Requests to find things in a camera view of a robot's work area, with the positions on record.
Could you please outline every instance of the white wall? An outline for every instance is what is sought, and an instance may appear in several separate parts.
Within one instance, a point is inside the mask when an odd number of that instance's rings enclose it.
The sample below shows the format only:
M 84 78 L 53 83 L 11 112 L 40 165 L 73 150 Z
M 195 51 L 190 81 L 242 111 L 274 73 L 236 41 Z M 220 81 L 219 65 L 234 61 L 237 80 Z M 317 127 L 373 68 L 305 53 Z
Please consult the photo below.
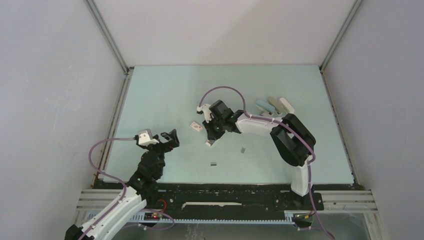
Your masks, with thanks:
M 354 0 L 97 0 L 129 66 L 320 64 Z
M 1 1 L 0 31 L 0 239 L 64 239 L 123 73 L 82 0 Z
M 423 239 L 424 1 L 365 1 L 325 73 L 391 239 Z

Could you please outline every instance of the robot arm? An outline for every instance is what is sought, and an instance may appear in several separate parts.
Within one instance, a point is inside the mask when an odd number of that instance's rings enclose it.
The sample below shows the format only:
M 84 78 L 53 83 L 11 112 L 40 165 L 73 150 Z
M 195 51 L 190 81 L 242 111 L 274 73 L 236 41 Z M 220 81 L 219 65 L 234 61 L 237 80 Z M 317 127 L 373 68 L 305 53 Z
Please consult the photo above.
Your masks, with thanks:
M 212 105 L 204 104 L 198 107 L 197 113 L 205 115 L 203 125 L 207 132 L 208 146 L 221 138 L 226 131 L 271 136 L 281 158 L 290 165 L 291 190 L 301 197 L 308 193 L 308 168 L 305 161 L 310 160 L 312 156 L 308 149 L 296 137 L 290 136 L 284 127 L 272 121 L 248 117 L 242 110 L 233 112 L 221 100 Z M 314 136 L 294 114 L 289 113 L 274 120 L 288 125 L 314 149 L 316 144 Z
M 168 141 L 161 142 L 158 135 L 152 136 L 149 129 L 135 136 L 136 144 L 147 151 L 141 156 L 137 171 L 126 183 L 124 198 L 121 199 L 124 194 L 122 190 L 109 205 L 81 227 L 72 225 L 66 231 L 65 240 L 78 240 L 88 229 L 82 240 L 111 240 L 134 214 L 146 207 L 157 192 L 156 180 L 162 176 L 165 153 L 180 146 L 175 129 L 169 133 L 163 132 L 161 136 Z

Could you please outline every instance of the cable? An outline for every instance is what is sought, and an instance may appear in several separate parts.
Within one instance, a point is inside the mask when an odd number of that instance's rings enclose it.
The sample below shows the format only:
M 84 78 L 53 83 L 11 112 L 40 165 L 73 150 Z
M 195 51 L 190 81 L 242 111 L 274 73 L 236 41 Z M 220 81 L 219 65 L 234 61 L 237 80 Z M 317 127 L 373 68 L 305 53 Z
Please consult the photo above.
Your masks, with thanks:
M 172 221 L 172 224 L 169 225 L 169 226 L 166 226 L 166 227 L 150 227 L 150 226 L 142 225 L 141 223 L 134 223 L 134 224 L 129 224 L 129 225 L 123 226 L 121 228 L 121 230 L 122 229 L 127 229 L 127 228 L 132 228 L 132 227 L 141 227 L 142 226 L 144 229 L 151 229 L 151 230 L 162 231 L 162 230 L 170 229 L 170 228 L 172 228 L 175 225 L 175 220 L 170 215 L 168 215 L 166 213 L 163 213 L 163 212 L 160 212 L 160 211 L 156 211 L 156 210 L 153 210 L 153 209 L 147 209 L 147 208 L 142 209 L 141 212 L 161 214 L 161 215 L 167 217 L 168 219 L 170 219 Z
M 162 198 L 157 200 L 158 202 L 163 202 L 163 209 L 161 210 L 162 213 L 165 212 L 165 209 L 167 209 L 167 202 L 163 200 Z
M 312 181 L 311 163 L 313 163 L 315 161 L 315 159 L 316 159 L 315 152 L 312 150 L 312 148 L 306 143 L 306 141 L 303 138 L 301 138 L 301 136 L 299 136 L 299 134 L 297 134 L 291 127 L 287 126 L 286 124 L 284 124 L 284 123 L 282 123 L 280 121 L 272 120 L 270 118 L 260 117 L 260 116 L 253 116 L 251 114 L 248 114 L 248 112 L 246 111 L 246 101 L 245 101 L 245 98 L 243 97 L 243 95 L 241 94 L 241 92 L 239 92 L 237 89 L 235 89 L 233 87 L 230 87 L 230 86 L 217 86 L 217 87 L 214 87 L 214 88 L 210 89 L 201 98 L 200 103 L 199 103 L 199 107 L 202 106 L 203 100 L 205 99 L 206 95 L 209 94 L 210 92 L 216 90 L 216 89 L 231 89 L 231 90 L 235 91 L 236 93 L 238 93 L 238 95 L 240 95 L 241 100 L 243 101 L 243 113 L 244 113 L 244 115 L 246 117 L 252 118 L 252 119 L 257 119 L 257 120 L 263 120 L 263 121 L 267 121 L 267 122 L 272 122 L 272 123 L 275 123 L 275 124 L 278 124 L 278 125 L 282 126 L 286 130 L 288 130 L 290 133 L 292 133 L 307 148 L 307 150 L 312 155 L 312 159 L 306 162 L 306 164 L 307 164 L 307 171 L 308 171 L 308 173 L 307 173 L 307 182 L 308 182 L 307 188 L 308 188 L 308 191 L 309 191 L 310 202 L 312 203 L 313 211 L 314 211 L 314 213 L 316 215 L 316 219 L 318 220 L 319 225 L 321 226 L 321 229 L 325 232 L 325 234 L 327 234 L 328 237 L 330 237 L 331 239 L 335 240 L 336 238 L 334 237 L 334 235 L 331 232 L 327 231 L 326 228 L 324 227 L 324 224 L 321 221 L 321 218 L 320 218 L 320 216 L 317 213 L 317 208 L 316 208 L 315 203 L 314 203 L 314 197 L 312 195 L 312 190 L 311 190 L 311 188 L 312 188 L 312 186 L 311 186 L 311 181 Z

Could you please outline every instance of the floor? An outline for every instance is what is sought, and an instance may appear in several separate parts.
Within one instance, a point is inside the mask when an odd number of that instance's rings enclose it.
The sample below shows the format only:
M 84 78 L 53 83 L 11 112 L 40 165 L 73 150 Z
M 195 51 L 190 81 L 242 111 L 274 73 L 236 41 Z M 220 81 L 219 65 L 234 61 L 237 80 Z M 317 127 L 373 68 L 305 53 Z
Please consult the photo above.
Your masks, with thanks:
M 231 86 L 245 97 L 247 111 L 260 114 L 256 100 L 285 97 L 295 115 L 316 138 L 312 181 L 316 184 L 351 184 L 346 158 L 327 92 L 316 65 L 137 66 L 134 69 L 116 137 L 132 137 L 151 129 L 156 135 L 177 130 L 180 147 L 165 155 L 166 167 L 158 182 L 216 184 L 290 183 L 291 173 L 272 139 L 249 133 L 226 133 L 212 147 L 196 106 L 216 86 Z M 204 100 L 222 100 L 233 111 L 243 109 L 240 97 L 218 89 Z M 114 142 L 106 172 L 124 181 L 136 170 L 144 150 L 133 142 Z M 113 182 L 105 177 L 106 182 Z

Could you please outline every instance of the small block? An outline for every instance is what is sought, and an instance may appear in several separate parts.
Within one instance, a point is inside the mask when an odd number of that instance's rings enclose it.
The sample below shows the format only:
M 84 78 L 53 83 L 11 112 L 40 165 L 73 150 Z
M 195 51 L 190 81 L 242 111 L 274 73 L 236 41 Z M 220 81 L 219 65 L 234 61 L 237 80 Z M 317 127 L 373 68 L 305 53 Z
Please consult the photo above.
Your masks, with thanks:
M 190 124 L 190 127 L 192 128 L 192 129 L 194 129 L 194 130 L 196 130 L 196 131 L 198 131 L 198 132 L 200 132 L 202 129 L 203 129 L 203 127 L 202 126 L 200 126 L 197 122 L 192 122 L 191 124 Z

